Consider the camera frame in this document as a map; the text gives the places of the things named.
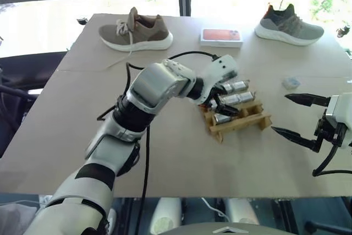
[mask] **white robotic arm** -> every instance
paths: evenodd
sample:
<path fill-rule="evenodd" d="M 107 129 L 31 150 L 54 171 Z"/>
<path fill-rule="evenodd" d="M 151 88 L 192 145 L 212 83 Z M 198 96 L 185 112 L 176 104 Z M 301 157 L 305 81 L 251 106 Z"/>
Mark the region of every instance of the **white robotic arm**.
<path fill-rule="evenodd" d="M 105 234 L 115 178 L 131 168 L 139 140 L 161 108 L 171 97 L 202 104 L 216 83 L 236 75 L 229 55 L 213 61 L 198 77 L 167 59 L 141 71 L 90 142 L 84 165 L 60 185 L 25 235 Z"/>

